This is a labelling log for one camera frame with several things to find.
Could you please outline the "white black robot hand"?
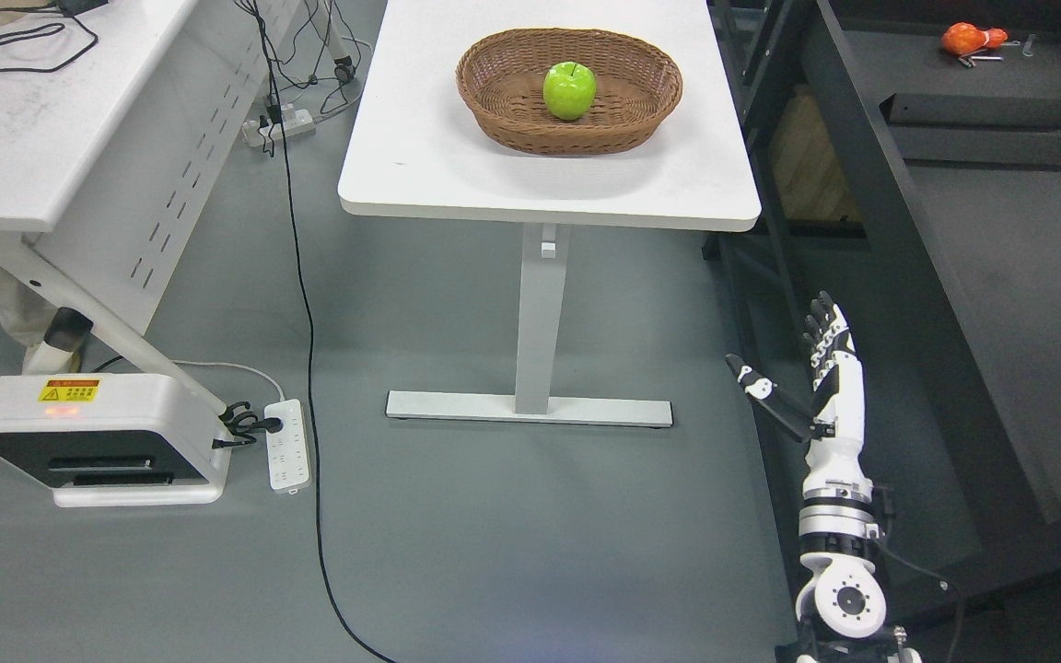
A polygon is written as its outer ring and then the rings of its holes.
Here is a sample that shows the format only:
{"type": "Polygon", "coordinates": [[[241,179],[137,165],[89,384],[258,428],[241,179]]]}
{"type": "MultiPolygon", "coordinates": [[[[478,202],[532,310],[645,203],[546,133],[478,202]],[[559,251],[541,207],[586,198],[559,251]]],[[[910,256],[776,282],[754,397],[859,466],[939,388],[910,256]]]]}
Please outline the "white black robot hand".
{"type": "Polygon", "coordinates": [[[808,498],[849,498],[870,503],[873,482],[863,473],[859,456],[866,435],[866,382],[850,324],[827,291],[810,303],[805,319],[810,344],[812,402],[808,407],[742,357],[725,357],[742,391],[792,434],[807,442],[808,498]]]}

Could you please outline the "white robot base unit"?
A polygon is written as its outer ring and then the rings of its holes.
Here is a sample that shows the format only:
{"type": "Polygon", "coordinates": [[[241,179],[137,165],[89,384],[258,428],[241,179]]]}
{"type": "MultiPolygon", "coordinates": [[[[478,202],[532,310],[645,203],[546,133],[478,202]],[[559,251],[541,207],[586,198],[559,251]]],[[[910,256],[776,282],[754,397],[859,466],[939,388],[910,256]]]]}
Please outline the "white robot base unit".
{"type": "Polygon", "coordinates": [[[60,507],[211,503],[228,441],[218,413],[168,376],[0,377],[0,458],[60,507]]]}

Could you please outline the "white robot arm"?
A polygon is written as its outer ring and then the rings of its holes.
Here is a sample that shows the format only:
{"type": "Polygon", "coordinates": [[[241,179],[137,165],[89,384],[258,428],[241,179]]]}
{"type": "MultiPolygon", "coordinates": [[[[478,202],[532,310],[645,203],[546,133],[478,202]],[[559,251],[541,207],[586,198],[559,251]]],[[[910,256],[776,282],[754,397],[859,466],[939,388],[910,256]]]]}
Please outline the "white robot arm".
{"type": "Polygon", "coordinates": [[[793,601],[799,636],[775,647],[778,662],[919,662],[875,577],[879,544],[895,517],[892,488],[814,491],[799,512],[801,565],[810,571],[793,601]]]}

